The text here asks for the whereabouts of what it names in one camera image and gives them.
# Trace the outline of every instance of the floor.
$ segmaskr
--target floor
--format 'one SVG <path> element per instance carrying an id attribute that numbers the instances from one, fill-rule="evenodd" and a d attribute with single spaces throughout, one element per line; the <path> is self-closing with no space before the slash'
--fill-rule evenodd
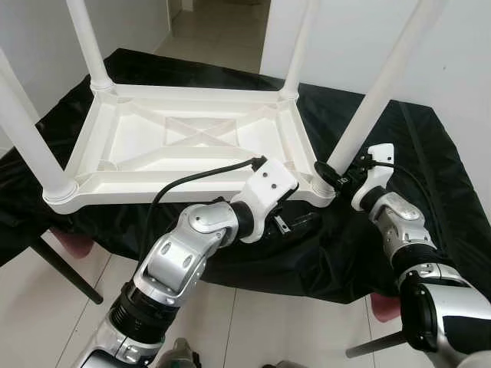
<path id="1" fill-rule="evenodd" d="M 135 268 L 97 246 L 74 260 L 45 240 L 104 296 L 90 302 L 30 249 L 0 268 L 2 366 L 69 368 Z M 364 298 L 349 305 L 199 283 L 168 331 L 165 348 L 185 337 L 204 368 L 260 368 L 288 359 L 309 368 L 431 368 L 408 345 L 354 358 L 344 350 L 400 329 L 381 324 Z"/>
<path id="2" fill-rule="evenodd" d="M 237 2 L 200 0 L 194 11 L 180 12 L 156 54 L 258 73 L 270 0 Z"/>

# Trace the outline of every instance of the white wall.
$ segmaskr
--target white wall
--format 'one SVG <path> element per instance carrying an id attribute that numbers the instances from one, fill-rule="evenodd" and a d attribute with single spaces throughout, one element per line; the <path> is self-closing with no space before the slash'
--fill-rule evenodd
<path id="1" fill-rule="evenodd" d="M 20 101 L 21 106 L 28 113 L 29 119 L 32 122 L 39 121 L 41 117 L 38 115 L 37 110 L 29 99 L 28 95 L 25 93 L 24 88 L 21 83 L 18 81 L 18 78 L 15 76 L 14 71 L 12 70 L 12 66 L 7 60 L 2 48 L 0 48 L 0 77 L 6 83 L 9 92 L 14 94 L 15 97 Z M 6 154 L 12 147 L 12 142 L 10 139 L 0 131 L 0 157 Z"/>
<path id="2" fill-rule="evenodd" d="M 366 93 L 416 0 L 320 0 L 302 81 Z M 284 77 L 305 0 L 272 0 L 261 73 Z M 432 106 L 491 219 L 491 2 L 449 0 L 394 98 Z"/>
<path id="3" fill-rule="evenodd" d="M 153 52 L 169 32 L 166 0 L 86 0 L 103 56 Z M 0 48 L 41 116 L 87 74 L 64 0 L 0 0 Z"/>

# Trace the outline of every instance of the doorway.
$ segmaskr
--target doorway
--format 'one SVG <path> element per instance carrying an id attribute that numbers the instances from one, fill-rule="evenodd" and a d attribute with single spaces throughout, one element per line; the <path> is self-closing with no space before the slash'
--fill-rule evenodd
<path id="1" fill-rule="evenodd" d="M 169 0 L 172 34 L 156 54 L 259 73 L 271 0 Z"/>

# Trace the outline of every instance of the cable connector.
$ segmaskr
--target cable connector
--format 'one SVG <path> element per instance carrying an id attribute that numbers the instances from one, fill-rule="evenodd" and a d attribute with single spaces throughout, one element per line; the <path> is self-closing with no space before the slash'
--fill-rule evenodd
<path id="1" fill-rule="evenodd" d="M 251 161 L 252 161 L 251 163 L 252 171 L 256 172 L 261 168 L 262 165 L 266 163 L 266 161 L 268 161 L 268 159 L 266 159 L 264 156 L 261 156 L 261 157 L 254 157 L 251 159 Z"/>
<path id="2" fill-rule="evenodd" d="M 348 169 L 343 176 L 339 175 L 332 167 L 322 161 L 317 161 L 314 164 L 314 168 L 317 174 L 327 184 L 331 185 L 336 192 L 341 193 L 343 197 L 350 201 L 367 177 L 367 170 L 355 165 Z"/>

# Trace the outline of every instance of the metal chair leg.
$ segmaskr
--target metal chair leg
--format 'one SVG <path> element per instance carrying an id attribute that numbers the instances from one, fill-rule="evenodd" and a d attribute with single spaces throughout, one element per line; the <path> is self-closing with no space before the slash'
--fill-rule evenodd
<path id="1" fill-rule="evenodd" d="M 406 337 L 404 337 L 402 331 L 399 331 L 386 337 L 373 340 L 369 343 L 364 343 L 362 345 L 358 345 L 357 347 L 352 347 L 351 349 L 346 350 L 346 356 L 348 358 L 359 357 L 360 355 L 373 353 L 374 351 L 387 349 L 388 347 L 395 347 L 396 345 L 401 345 L 405 342 Z"/>
<path id="2" fill-rule="evenodd" d="M 95 291 L 53 248 L 43 239 L 33 241 L 31 248 L 43 257 L 47 263 L 56 268 L 82 293 L 88 296 L 95 304 L 101 304 L 103 298 Z"/>

